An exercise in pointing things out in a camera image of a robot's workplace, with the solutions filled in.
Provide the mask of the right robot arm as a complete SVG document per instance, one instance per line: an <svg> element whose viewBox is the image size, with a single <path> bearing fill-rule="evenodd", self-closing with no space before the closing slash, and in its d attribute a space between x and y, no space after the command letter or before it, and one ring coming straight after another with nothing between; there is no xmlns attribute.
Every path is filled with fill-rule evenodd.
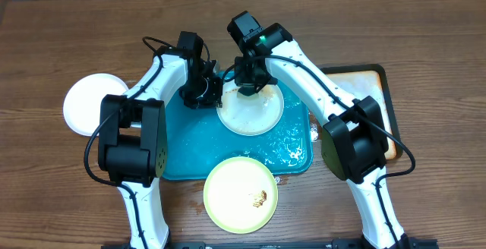
<svg viewBox="0 0 486 249"><path fill-rule="evenodd" d="M272 79L284 83L322 126L322 158L345 181L362 222L365 247L407 248L411 241L399 224L387 189L385 157L394 137L386 131L379 103L358 99L331 81L278 23L264 28L244 11L227 26L242 57L235 83L258 91Z"/></svg>

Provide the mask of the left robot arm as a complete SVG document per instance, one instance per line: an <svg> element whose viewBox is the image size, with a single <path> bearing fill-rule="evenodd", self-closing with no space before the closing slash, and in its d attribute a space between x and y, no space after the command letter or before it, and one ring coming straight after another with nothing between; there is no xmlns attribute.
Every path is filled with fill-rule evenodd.
<svg viewBox="0 0 486 249"><path fill-rule="evenodd" d="M125 202L131 239L128 248L167 248L170 231L163 218L159 181L168 160L166 106L175 95L189 109L221 104L222 80L216 62L201 58L204 41L182 31L175 46L162 43L153 64L122 95L106 95L100 105L99 167L107 185L118 188Z"/></svg>

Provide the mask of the yellow-green plate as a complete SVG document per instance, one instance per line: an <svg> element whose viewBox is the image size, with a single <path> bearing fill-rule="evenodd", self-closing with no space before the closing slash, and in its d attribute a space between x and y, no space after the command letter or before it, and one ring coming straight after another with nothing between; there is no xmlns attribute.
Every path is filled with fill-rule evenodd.
<svg viewBox="0 0 486 249"><path fill-rule="evenodd" d="M236 156L219 163L204 184L207 215L221 229L248 234L273 217L279 199L271 171L256 159Z"/></svg>

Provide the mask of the white plate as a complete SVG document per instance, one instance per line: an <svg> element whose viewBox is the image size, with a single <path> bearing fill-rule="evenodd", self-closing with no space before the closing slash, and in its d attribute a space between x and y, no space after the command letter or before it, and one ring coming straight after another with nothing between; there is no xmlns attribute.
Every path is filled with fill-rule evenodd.
<svg viewBox="0 0 486 249"><path fill-rule="evenodd" d="M234 81L223 86L219 120L236 134L256 136L271 130L281 119L284 99L277 85L266 85L258 93L245 96Z"/></svg>
<svg viewBox="0 0 486 249"><path fill-rule="evenodd" d="M112 74L91 74L75 83L65 96L63 116L75 133L91 136L99 125L100 106L107 94L122 95L126 83Z"/></svg>

